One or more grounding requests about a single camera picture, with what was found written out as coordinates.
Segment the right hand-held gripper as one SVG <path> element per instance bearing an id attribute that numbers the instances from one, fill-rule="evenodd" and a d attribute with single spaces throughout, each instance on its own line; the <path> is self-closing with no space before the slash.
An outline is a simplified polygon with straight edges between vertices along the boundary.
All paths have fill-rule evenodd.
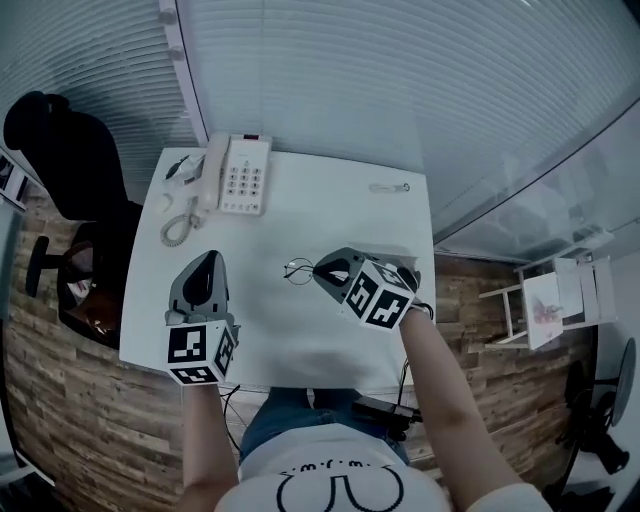
<path id="1" fill-rule="evenodd" d="M 343 317 L 361 327 L 385 332 L 398 326 L 419 287 L 419 278 L 408 260 L 390 254 L 363 254 L 351 247 L 323 257 L 312 276 L 341 304 Z"/>

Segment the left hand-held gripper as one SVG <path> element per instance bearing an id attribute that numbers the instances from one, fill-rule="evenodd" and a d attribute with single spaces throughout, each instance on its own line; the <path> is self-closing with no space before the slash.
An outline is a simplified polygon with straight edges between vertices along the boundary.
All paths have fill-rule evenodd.
<path id="1" fill-rule="evenodd" d="M 165 313 L 166 369 L 181 386 L 226 381 L 240 329 L 228 301 L 226 264 L 218 251 L 195 258 L 173 281 Z"/>

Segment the thin-rimmed eyeglasses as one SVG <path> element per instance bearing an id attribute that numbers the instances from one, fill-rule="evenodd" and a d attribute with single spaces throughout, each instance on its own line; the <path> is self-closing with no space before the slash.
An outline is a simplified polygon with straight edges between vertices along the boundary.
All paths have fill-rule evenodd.
<path id="1" fill-rule="evenodd" d="M 294 258 L 284 266 L 284 279 L 295 286 L 304 286 L 313 279 L 314 264 L 306 258 Z"/>

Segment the person's right forearm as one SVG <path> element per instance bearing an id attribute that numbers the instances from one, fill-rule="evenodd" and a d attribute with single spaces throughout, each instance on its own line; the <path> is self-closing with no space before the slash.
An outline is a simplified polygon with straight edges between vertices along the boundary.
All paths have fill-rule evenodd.
<path id="1" fill-rule="evenodd" d="M 465 511 L 487 494 L 520 483 L 490 437 L 466 376 L 430 317 L 410 310 L 400 333 L 426 437 L 455 506 Z"/>

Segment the person's left forearm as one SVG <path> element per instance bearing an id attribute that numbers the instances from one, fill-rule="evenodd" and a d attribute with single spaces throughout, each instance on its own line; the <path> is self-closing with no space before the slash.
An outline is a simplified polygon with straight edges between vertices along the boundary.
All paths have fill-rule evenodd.
<path id="1" fill-rule="evenodd" d="M 218 500 L 239 483 L 218 387 L 186 387 L 183 413 L 184 494 Z"/>

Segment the white desk telephone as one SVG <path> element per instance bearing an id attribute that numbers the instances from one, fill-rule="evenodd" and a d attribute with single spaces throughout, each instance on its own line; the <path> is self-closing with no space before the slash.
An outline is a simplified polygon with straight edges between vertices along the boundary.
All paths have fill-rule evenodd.
<path id="1" fill-rule="evenodd" d="M 271 146 L 267 136 L 214 133 L 203 159 L 199 211 L 260 216 Z"/>

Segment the small black and white gadget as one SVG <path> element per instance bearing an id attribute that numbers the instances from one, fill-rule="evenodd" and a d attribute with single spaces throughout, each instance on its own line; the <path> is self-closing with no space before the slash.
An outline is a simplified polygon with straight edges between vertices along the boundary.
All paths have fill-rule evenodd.
<path id="1" fill-rule="evenodd" d="M 174 163 L 165 175 L 167 186 L 186 186 L 202 176 L 203 156 L 187 155 Z"/>

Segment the person's blue jeans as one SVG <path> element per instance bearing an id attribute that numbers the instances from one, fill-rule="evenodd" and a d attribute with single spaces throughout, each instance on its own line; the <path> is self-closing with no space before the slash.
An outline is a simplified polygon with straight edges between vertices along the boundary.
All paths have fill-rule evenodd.
<path id="1" fill-rule="evenodd" d="M 359 441 L 376 448 L 385 444 L 383 453 L 393 452 L 404 464 L 409 463 L 404 447 L 393 440 L 388 428 L 374 418 L 355 412 L 352 404 L 362 395 L 354 389 L 315 389 L 310 401 L 305 388 L 273 387 L 259 411 L 247 427 L 240 444 L 240 463 L 257 451 L 273 455 L 274 449 L 264 446 L 278 436 L 301 429 L 305 442 L 320 433 L 356 433 Z"/>

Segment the black office chair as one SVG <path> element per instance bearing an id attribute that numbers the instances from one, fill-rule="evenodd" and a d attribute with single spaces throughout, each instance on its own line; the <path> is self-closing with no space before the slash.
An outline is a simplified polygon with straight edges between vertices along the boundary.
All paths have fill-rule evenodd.
<path id="1" fill-rule="evenodd" d="M 39 237 L 25 291 L 37 294 L 42 271 L 57 273 L 58 318 L 75 333 L 117 350 L 127 273 L 141 205 L 129 200 L 115 141 L 97 118 L 57 94 L 29 92 L 9 109 L 4 140 L 35 170 L 61 216 L 79 224 L 62 254 Z"/>

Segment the framed photo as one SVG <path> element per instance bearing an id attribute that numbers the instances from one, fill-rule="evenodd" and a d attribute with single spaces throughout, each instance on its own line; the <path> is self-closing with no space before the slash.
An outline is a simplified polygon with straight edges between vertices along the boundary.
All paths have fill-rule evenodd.
<path id="1" fill-rule="evenodd" d="M 12 201 L 21 210 L 25 210 L 24 196 L 29 187 L 31 180 L 29 175 L 21 170 L 14 170 L 7 183 L 6 192 Z"/>
<path id="2" fill-rule="evenodd" d="M 0 190 L 12 194 L 19 178 L 14 164 L 0 154 Z"/>

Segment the person's white shirt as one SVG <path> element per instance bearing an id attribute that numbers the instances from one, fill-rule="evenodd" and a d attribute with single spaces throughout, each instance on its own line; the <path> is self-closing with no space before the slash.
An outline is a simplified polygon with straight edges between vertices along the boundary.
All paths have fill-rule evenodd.
<path id="1" fill-rule="evenodd" d="M 215 512 L 452 512 L 441 486 L 382 440 L 341 424 L 262 444 Z"/>

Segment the white wooden chair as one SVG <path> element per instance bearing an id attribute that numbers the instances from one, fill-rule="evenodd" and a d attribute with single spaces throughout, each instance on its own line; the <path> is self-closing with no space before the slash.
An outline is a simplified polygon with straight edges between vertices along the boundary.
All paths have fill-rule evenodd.
<path id="1" fill-rule="evenodd" d="M 584 254 L 550 263 L 550 272 L 534 277 L 525 275 L 529 265 L 518 268 L 518 284 L 479 295 L 502 300 L 507 327 L 506 337 L 485 343 L 483 352 L 535 351 L 566 331 L 617 321 L 610 257 Z"/>

